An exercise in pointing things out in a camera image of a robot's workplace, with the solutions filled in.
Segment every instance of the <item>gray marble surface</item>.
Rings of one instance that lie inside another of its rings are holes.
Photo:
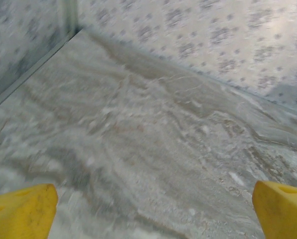
[[[52,182],[51,239],[263,238],[297,114],[81,31],[0,105],[0,193]]]

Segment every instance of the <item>patterned wall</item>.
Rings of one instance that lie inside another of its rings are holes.
[[[0,88],[63,39],[58,4],[57,0],[0,0]]]
[[[297,110],[297,0],[79,0],[79,20]]]

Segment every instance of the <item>white wall with gray pattern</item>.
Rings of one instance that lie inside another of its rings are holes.
[[[0,0],[0,91],[64,38],[59,5],[59,0]]]
[[[79,21],[297,111],[297,0],[79,0]]]

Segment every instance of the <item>yellow plastic part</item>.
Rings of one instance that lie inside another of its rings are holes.
[[[258,181],[253,205],[266,239],[297,239],[297,188]]]
[[[57,202],[52,184],[0,195],[0,239],[46,239]]]

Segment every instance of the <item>white veining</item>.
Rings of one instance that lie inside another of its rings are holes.
[[[0,193],[51,182],[50,237],[263,238],[297,186],[297,114],[81,31],[0,105]]]

